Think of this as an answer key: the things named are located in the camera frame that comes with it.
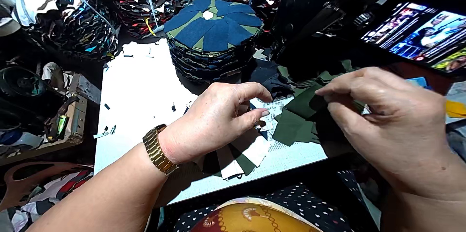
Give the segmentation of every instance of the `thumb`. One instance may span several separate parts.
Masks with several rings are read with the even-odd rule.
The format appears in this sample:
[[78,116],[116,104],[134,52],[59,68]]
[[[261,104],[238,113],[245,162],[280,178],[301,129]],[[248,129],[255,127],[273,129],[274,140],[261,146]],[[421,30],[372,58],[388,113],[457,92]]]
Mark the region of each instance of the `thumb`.
[[267,108],[257,108],[244,113],[242,116],[235,118],[236,129],[244,133],[249,129],[253,128],[254,125],[259,122],[263,116],[268,116],[270,112]]

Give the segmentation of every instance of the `yellow tag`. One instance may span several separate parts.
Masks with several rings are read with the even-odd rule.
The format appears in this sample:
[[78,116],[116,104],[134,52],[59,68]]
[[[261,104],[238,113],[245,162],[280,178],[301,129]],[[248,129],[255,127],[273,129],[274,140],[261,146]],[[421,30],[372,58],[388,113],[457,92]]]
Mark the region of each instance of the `yellow tag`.
[[146,18],[146,25],[147,25],[147,27],[149,28],[150,33],[151,33],[152,35],[155,35],[154,31],[152,31],[152,29],[151,29],[150,26],[149,26],[149,18]]
[[466,118],[466,106],[460,102],[447,100],[446,114],[452,118]]

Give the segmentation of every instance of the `finger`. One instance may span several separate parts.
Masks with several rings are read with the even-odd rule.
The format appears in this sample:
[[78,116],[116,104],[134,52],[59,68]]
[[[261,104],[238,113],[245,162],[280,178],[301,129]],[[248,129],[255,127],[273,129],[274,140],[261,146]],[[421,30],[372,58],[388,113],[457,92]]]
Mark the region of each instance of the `finger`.
[[242,114],[246,113],[251,109],[249,101],[244,101],[238,107],[238,114],[237,116],[241,116]]
[[261,117],[267,116],[269,114],[270,112],[267,110],[267,108],[258,108],[235,118],[233,123],[236,125],[236,129],[242,134],[253,128],[254,125],[259,122]]
[[393,100],[399,96],[400,91],[393,89],[379,81],[364,77],[357,77],[352,80],[327,85],[327,94],[346,94],[353,99],[359,100],[375,108],[373,112],[378,114],[388,114],[397,107],[391,106]]
[[407,89],[412,89],[413,86],[403,80],[402,78],[384,71],[380,68],[376,67],[367,67],[363,69],[359,69],[357,71],[343,74],[337,78],[334,78],[327,86],[322,87],[321,89],[316,91],[317,95],[326,95],[332,93],[331,88],[333,87],[334,84],[336,85],[344,85],[348,84],[352,80],[356,78],[367,78],[367,79],[372,79],[376,80],[378,82],[381,82],[385,84],[386,86],[389,86],[394,89],[399,89],[399,90],[407,90]]
[[329,103],[328,109],[337,125],[346,134],[354,133],[356,129],[366,129],[368,122],[354,108],[353,98],[347,94],[332,94],[325,96]]
[[240,104],[252,98],[259,98],[263,102],[272,102],[272,95],[261,84],[255,82],[243,83],[235,86]]
[[413,85],[396,74],[390,73],[378,67],[367,67],[362,69],[364,77],[380,81],[394,89],[408,90],[413,88]]

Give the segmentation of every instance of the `fingernail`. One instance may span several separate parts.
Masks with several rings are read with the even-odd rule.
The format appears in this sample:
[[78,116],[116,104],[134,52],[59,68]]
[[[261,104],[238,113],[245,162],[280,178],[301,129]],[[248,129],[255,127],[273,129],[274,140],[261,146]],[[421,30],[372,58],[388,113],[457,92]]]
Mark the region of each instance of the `fingernail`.
[[270,115],[270,112],[268,110],[265,110],[264,112],[262,112],[260,116],[262,117],[262,116],[268,116],[268,115]]

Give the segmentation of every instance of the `forearm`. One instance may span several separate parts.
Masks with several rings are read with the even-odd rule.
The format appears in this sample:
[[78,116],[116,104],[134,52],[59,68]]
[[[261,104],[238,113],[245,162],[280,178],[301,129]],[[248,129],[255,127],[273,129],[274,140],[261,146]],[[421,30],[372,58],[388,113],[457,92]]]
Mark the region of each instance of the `forearm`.
[[142,231],[166,176],[143,143],[109,165],[39,218],[27,231]]
[[402,185],[392,183],[393,191],[382,209],[382,231],[464,230],[465,164],[449,151],[429,162],[413,167]]

